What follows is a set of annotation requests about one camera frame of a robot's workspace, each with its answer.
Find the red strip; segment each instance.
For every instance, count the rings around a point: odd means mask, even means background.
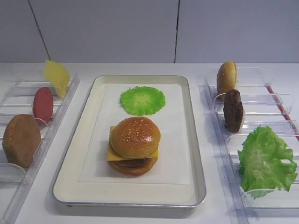
[[[266,88],[267,88],[267,90],[268,90],[268,92],[269,92],[270,94],[275,94],[275,92],[273,91],[273,89],[271,88],[271,86],[266,85]],[[279,108],[280,112],[283,114],[284,111],[285,111],[284,107],[279,103],[279,99],[277,98],[276,95],[273,95],[273,98],[274,98],[274,100],[277,102],[277,107]],[[283,117],[285,118],[285,120],[291,120],[290,116],[287,115],[287,114],[286,114],[286,115],[283,115]],[[298,130],[297,130],[296,126],[293,125],[293,124],[291,124],[291,126],[292,126],[292,128],[293,128],[294,130],[296,130],[296,133],[298,133]]]

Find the white wall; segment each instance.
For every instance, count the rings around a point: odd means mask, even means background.
[[[30,0],[52,60],[173,63],[178,0]]]
[[[48,59],[29,3],[0,0],[0,62],[44,62]]]
[[[299,63],[298,0],[181,0],[177,63]]]

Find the bottom bun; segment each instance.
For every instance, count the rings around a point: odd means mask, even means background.
[[[157,157],[152,158],[148,163],[146,163],[142,166],[139,166],[139,167],[135,167],[135,168],[123,167],[123,166],[120,166],[118,163],[115,163],[114,161],[108,161],[108,163],[110,164],[110,166],[112,168],[114,168],[115,170],[117,170],[118,172],[120,172],[122,174],[139,176],[139,175],[145,174],[150,169],[152,169],[152,167],[155,165],[157,160],[158,160]]]

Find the ingredient holder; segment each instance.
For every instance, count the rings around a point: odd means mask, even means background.
[[[299,216],[299,177],[290,191],[271,190],[266,196],[253,199],[241,188],[239,156],[242,143],[248,134],[258,126],[269,126],[293,150],[293,160],[299,164],[299,126],[291,120],[289,113],[294,98],[288,94],[276,94],[271,81],[265,81],[258,68],[237,68],[236,89],[246,112],[245,121],[239,133],[230,133],[225,128],[223,101],[217,99],[216,76],[218,68],[212,69],[209,78],[198,77],[199,93],[206,98],[205,114],[213,127],[210,137],[217,161],[223,191],[229,208],[231,223],[250,224],[249,217],[288,217]],[[262,192],[269,189],[258,189]]]
[[[4,94],[0,95],[0,223],[13,224],[77,89],[79,77],[76,74],[69,82],[64,99],[57,96],[54,87],[46,80],[9,80],[1,84]],[[33,115],[35,93],[45,86],[50,88],[54,99],[53,120],[48,125],[39,125],[41,143],[30,167],[23,169],[8,163],[2,148],[3,133],[15,115]]]

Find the white tray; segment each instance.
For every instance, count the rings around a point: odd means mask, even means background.
[[[106,153],[110,126],[132,117],[120,106],[120,94],[135,86],[162,90],[166,105],[147,116],[161,131],[158,161],[152,170],[133,178],[113,170]],[[200,204],[206,185],[187,79],[136,75],[96,78],[53,185],[53,195],[67,205],[192,209]]]

